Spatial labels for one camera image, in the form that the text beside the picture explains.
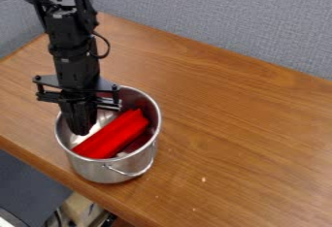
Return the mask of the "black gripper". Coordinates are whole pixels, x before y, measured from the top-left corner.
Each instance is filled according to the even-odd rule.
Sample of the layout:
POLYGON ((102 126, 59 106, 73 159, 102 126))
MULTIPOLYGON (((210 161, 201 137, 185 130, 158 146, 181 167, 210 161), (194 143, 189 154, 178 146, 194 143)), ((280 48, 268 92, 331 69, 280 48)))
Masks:
POLYGON ((119 85, 101 76, 97 49, 50 49, 54 75, 36 75, 36 99, 60 106, 62 116, 75 135, 90 133, 97 123, 98 108, 121 109, 119 85))

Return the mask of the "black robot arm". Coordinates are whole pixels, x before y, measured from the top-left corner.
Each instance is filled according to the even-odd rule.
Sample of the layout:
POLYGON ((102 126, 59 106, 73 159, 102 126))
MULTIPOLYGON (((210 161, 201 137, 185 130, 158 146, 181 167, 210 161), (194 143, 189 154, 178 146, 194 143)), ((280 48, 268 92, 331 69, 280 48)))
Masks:
POLYGON ((35 76, 36 98, 56 103, 71 132, 85 136, 98 120, 98 109, 121 109, 121 86, 101 76, 97 40, 98 12, 90 0, 24 0, 50 37, 54 75, 35 76))

